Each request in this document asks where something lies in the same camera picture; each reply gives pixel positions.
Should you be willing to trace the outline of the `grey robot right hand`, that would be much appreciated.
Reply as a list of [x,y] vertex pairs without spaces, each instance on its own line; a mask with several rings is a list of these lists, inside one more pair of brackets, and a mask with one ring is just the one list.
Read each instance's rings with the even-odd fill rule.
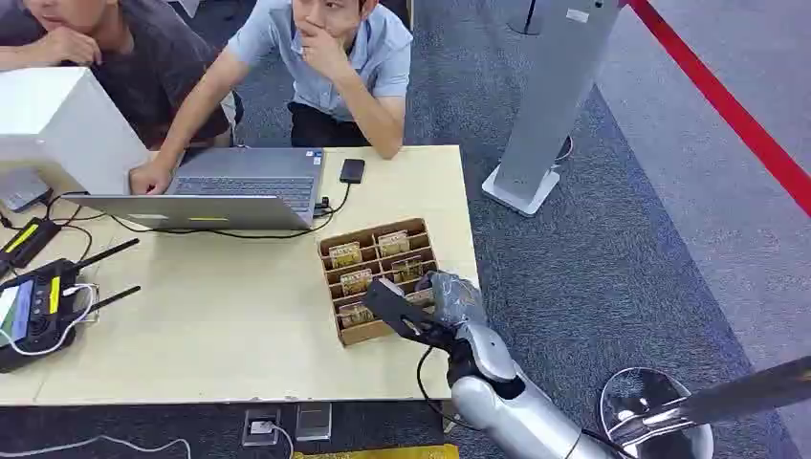
[[488,324],[481,291],[468,279],[455,273],[432,271],[418,281],[417,288],[431,290],[435,305],[433,316],[449,328],[468,322]]

